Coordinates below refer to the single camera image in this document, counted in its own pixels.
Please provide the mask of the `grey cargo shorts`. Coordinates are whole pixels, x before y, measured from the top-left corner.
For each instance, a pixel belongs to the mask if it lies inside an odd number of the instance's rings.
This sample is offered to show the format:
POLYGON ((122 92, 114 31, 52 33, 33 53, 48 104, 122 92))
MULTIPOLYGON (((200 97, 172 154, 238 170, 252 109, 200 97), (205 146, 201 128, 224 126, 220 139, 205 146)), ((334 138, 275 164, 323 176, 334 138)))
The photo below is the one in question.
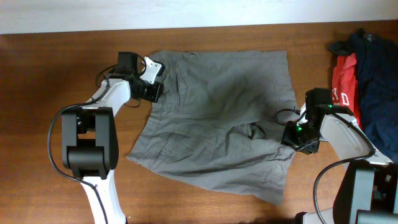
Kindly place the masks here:
POLYGON ((127 158, 206 190, 282 203, 295 151, 281 143, 297 102, 285 51, 173 52, 164 91, 127 158))

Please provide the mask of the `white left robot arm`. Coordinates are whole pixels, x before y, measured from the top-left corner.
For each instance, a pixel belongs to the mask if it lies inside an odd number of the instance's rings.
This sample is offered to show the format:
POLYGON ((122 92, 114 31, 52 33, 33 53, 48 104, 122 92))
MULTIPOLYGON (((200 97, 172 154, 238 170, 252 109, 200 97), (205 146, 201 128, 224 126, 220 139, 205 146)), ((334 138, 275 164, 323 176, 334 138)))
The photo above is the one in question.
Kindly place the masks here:
POLYGON ((114 180, 119 159, 114 118, 131 99, 156 103, 163 89, 157 78, 164 70, 162 62, 119 52, 117 64, 102 72, 96 93, 60 113, 62 163, 83 187, 95 223, 127 223, 114 180))

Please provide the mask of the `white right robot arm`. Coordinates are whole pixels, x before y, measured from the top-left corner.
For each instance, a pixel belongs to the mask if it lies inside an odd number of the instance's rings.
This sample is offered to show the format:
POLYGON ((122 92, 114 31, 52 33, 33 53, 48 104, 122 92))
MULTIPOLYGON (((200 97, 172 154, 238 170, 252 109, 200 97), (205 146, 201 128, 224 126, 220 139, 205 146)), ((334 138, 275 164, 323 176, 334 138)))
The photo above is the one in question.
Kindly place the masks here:
POLYGON ((321 142, 330 143, 339 159, 315 179, 314 212, 296 214, 295 222, 397 223, 397 164, 372 144, 348 107, 333 105, 330 90, 314 88, 306 92, 299 118, 285 123, 281 143, 314 154, 321 142), (339 165, 344 165, 346 172, 333 206, 320 210, 320 179, 339 165))

